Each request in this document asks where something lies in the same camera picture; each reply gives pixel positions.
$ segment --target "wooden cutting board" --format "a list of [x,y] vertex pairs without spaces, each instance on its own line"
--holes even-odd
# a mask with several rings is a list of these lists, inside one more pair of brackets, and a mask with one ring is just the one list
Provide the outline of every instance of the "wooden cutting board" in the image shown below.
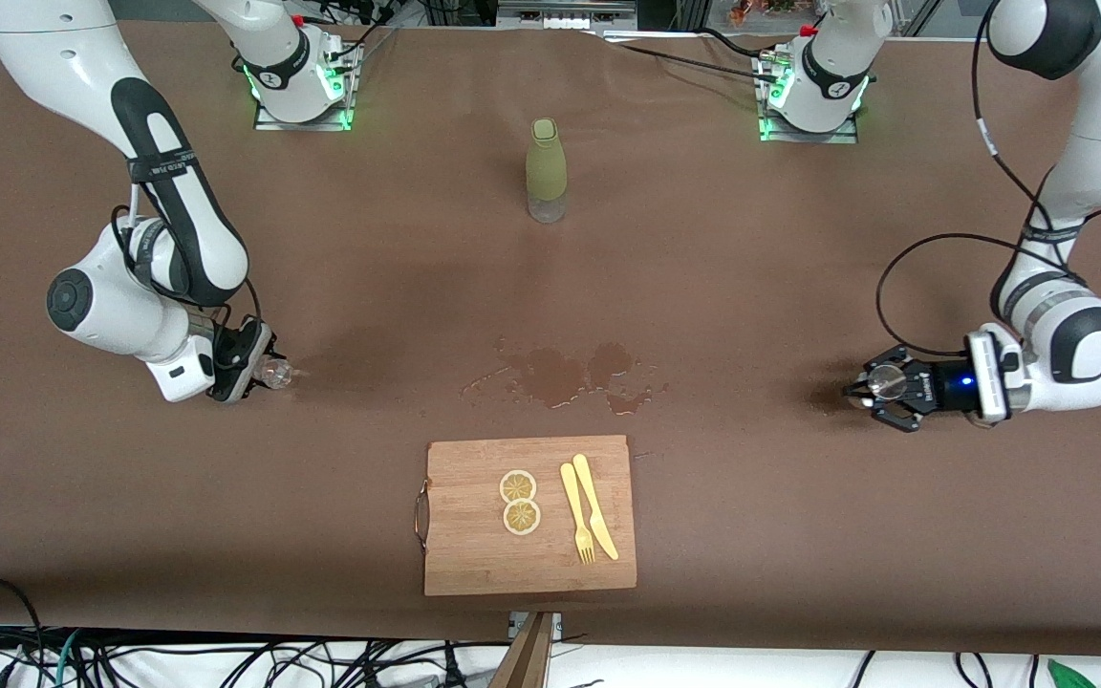
[[[593,544],[596,560],[576,553],[559,466],[577,454],[589,457],[598,503],[619,558]],[[499,482],[511,470],[537,481],[542,520],[536,531],[512,535],[503,527],[505,501]],[[425,596],[499,596],[634,588],[634,523],[626,437],[545,437],[433,441],[427,452],[427,552]],[[589,501],[580,491],[585,522]]]

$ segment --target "green leaf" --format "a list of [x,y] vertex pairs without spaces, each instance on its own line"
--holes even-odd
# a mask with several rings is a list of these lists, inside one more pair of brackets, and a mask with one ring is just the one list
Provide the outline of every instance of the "green leaf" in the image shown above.
[[1047,674],[1053,675],[1056,688],[1095,688],[1087,677],[1056,660],[1047,660]]

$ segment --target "white floor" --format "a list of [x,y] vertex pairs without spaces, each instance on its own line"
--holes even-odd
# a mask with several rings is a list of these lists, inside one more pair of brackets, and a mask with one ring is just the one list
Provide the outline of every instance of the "white floor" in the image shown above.
[[[412,641],[403,643],[389,656],[436,646],[439,643]],[[305,645],[294,645],[303,648]],[[350,658],[363,648],[362,643],[331,645],[336,658]],[[574,688],[595,682],[599,688],[849,688],[858,663],[864,653],[822,652],[822,649],[742,649],[742,648],[634,648],[618,645],[556,645],[550,662],[547,688]],[[135,653],[118,658],[113,666],[141,688],[210,687],[222,682],[244,654],[171,656]],[[428,657],[440,660],[443,655]],[[458,652],[464,674],[492,670],[503,657],[503,648],[465,648]],[[1101,687],[1101,657],[1051,657],[1080,670],[1092,684]],[[984,655],[993,679],[993,688],[1027,688],[1025,655]],[[0,655],[0,669],[8,663]],[[308,663],[329,674],[325,665]],[[967,657],[969,674],[982,687],[978,666]],[[270,657],[254,663],[237,687],[258,688],[271,668]],[[443,676],[430,665],[396,667],[380,674],[385,687],[411,685],[417,679]],[[287,670],[279,677],[275,688],[320,688],[320,678],[308,670]],[[1053,688],[1053,680],[1039,667],[1039,688]],[[32,688],[35,674],[31,669],[14,671],[9,688]],[[879,653],[870,663],[861,688],[967,688],[953,668],[948,653]]]

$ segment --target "cutting board handle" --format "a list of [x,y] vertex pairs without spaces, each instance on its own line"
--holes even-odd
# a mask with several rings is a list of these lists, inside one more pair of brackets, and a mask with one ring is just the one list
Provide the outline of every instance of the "cutting board handle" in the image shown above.
[[428,524],[432,521],[432,505],[427,501],[427,489],[432,487],[432,479],[424,478],[424,487],[419,489],[418,495],[415,495],[415,537],[418,539],[419,552],[427,554],[427,535],[421,531],[419,524],[427,520]]

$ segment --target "lemon slice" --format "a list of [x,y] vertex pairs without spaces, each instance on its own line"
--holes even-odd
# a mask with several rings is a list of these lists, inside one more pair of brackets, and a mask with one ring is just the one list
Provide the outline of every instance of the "lemon slice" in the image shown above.
[[533,500],[512,500],[503,507],[503,527],[512,535],[528,535],[542,523],[542,510]]
[[512,500],[533,500],[537,495],[538,483],[532,474],[524,470],[511,470],[499,481],[499,495],[505,502]]

